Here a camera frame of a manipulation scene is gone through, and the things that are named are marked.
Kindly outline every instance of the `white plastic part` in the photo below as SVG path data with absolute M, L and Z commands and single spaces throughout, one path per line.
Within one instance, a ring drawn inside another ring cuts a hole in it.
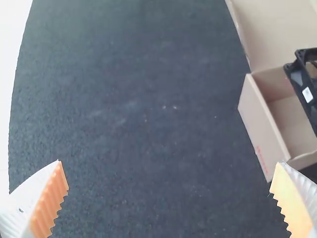
M 278 163 L 270 192 L 292 238 L 317 238 L 317 184 L 287 163 Z
M 2 238 L 48 237 L 67 191 L 60 161 L 33 174 L 0 205 Z

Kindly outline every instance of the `dark gray carpet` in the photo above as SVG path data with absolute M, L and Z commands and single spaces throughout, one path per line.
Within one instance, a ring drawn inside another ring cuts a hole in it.
M 224 1 L 34 0 L 10 188 L 63 161 L 54 237 L 288 237 L 236 110 L 248 71 Z

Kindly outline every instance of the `white surface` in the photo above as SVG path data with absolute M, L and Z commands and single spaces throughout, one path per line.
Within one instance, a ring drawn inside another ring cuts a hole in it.
M 309 103 L 312 99 L 314 99 L 309 87 L 305 88 L 302 93 L 307 103 Z
M 310 234 L 307 236 L 307 238 L 317 238 L 317 232 L 316 229 L 313 228 Z
M 32 0 L 0 0 L 0 202 L 9 195 L 11 99 L 20 46 Z

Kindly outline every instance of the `sticker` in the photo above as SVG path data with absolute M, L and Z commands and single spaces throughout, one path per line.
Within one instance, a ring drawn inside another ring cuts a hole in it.
M 312 99 L 314 99 L 309 87 L 305 88 L 303 91 L 302 91 L 303 95 L 304 95 L 304 98 L 306 100 L 307 103 L 309 103 Z

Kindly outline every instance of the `black plastic object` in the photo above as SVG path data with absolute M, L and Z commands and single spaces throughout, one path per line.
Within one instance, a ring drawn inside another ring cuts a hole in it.
M 317 137 L 317 75 L 311 76 L 308 65 L 317 72 L 317 48 L 297 50 L 296 60 L 284 65 L 297 97 L 312 125 Z

